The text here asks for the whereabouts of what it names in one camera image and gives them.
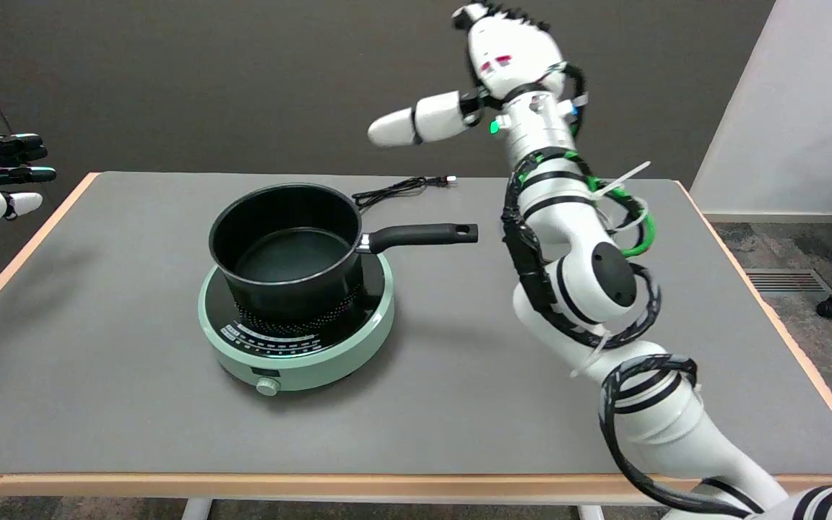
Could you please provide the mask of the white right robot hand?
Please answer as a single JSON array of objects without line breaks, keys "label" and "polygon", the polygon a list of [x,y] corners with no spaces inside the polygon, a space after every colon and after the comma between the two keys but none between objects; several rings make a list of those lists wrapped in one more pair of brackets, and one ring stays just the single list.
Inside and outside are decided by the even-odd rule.
[{"label": "white right robot hand", "polygon": [[564,93],[565,60],[544,21],[488,1],[459,7],[451,16],[467,36],[472,88],[419,99],[410,108],[380,116],[368,129],[382,147],[429,144],[475,127],[482,112],[500,111],[526,92]]}]

